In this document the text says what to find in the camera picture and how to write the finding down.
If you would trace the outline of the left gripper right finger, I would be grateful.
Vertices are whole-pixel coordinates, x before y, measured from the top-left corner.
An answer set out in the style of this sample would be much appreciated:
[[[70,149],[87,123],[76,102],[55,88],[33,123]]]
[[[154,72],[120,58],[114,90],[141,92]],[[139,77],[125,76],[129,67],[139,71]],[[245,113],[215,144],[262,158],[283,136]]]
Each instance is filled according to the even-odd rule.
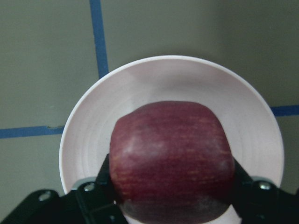
[[[251,177],[234,159],[235,173],[229,202],[242,224],[297,224],[299,193],[290,194],[271,181]]]

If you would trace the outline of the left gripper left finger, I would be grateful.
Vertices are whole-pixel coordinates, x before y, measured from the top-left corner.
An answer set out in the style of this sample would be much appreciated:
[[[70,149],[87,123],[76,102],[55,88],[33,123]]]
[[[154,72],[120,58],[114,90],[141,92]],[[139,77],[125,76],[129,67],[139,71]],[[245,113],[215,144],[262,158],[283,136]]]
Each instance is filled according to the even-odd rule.
[[[110,178],[108,154],[96,178],[82,180],[71,193],[76,201],[78,224],[124,223],[124,215],[115,202],[117,195]]]

